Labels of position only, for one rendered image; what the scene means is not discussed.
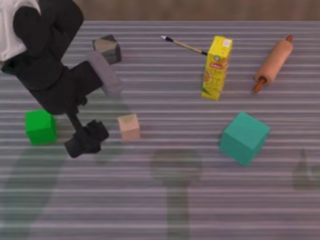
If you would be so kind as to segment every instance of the lipton logo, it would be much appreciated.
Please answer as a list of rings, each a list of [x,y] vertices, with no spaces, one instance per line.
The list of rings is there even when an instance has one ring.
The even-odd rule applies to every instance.
[[[211,62],[210,67],[214,68],[214,69],[222,69],[222,65],[215,63],[215,62]]]

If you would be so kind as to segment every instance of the block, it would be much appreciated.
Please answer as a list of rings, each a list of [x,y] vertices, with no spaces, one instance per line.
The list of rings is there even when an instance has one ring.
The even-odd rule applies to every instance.
[[[27,112],[25,114],[25,132],[32,145],[54,143],[57,140],[54,116],[45,110]]]
[[[113,35],[94,40],[93,49],[100,52],[110,65],[121,62],[120,45]]]
[[[118,117],[118,123],[123,142],[131,142],[140,139],[140,125],[136,114],[120,116]]]
[[[241,112],[224,130],[220,151],[246,167],[265,144],[269,132],[266,124]]]
[[[123,83],[102,54],[93,51],[86,59],[102,81],[104,93],[109,97],[119,97],[124,88]]]

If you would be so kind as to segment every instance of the white robot part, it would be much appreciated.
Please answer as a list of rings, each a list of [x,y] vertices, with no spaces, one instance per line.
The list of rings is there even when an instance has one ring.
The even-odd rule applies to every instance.
[[[0,62],[11,59],[27,50],[14,31],[14,17],[21,7],[41,10],[37,0],[0,0]]]

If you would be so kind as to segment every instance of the brush handle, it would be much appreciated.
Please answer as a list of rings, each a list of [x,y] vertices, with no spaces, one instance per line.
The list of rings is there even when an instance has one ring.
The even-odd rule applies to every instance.
[[[198,53],[198,54],[203,54],[203,53],[204,53],[202,50],[197,49],[197,48],[195,48],[195,47],[192,47],[192,46],[190,46],[190,45],[187,45],[187,44],[185,44],[185,43],[183,43],[183,42],[176,41],[176,40],[174,40],[173,42],[174,42],[175,44],[181,46],[181,47],[184,47],[184,48],[186,48],[186,49],[189,49],[189,50],[191,50],[191,51],[194,51],[194,52],[196,52],[196,53]]]

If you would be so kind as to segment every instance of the paintbrush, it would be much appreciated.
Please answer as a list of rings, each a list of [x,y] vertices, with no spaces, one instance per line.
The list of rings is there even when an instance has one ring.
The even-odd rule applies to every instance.
[[[198,53],[198,54],[202,54],[202,55],[205,55],[205,56],[208,55],[207,52],[202,51],[201,49],[194,48],[194,47],[189,46],[189,45],[187,45],[187,44],[185,44],[185,43],[183,43],[183,42],[173,40],[171,37],[161,36],[161,38],[163,38],[164,40],[166,40],[166,41],[168,41],[168,42],[175,43],[175,44],[177,44],[177,45],[179,45],[179,46],[181,46],[181,47],[183,47],[183,48],[186,48],[186,49],[189,49],[189,50],[191,50],[191,51],[194,51],[194,52],[196,52],[196,53]]]

